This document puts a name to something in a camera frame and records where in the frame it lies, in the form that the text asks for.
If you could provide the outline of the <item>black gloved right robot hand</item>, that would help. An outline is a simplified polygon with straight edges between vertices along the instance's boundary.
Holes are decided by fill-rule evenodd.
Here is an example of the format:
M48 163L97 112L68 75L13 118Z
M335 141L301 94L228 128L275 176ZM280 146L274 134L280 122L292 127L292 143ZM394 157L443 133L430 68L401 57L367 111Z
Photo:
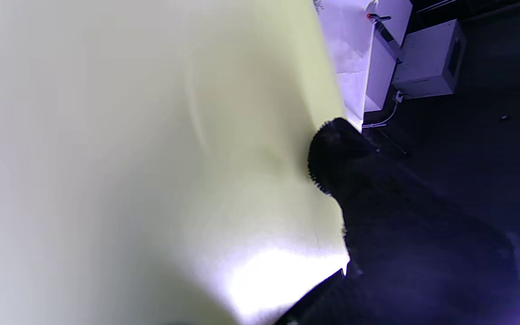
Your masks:
M286 325L520 325L510 237L375 151L346 119L327 121L307 166L343 215L349 262Z

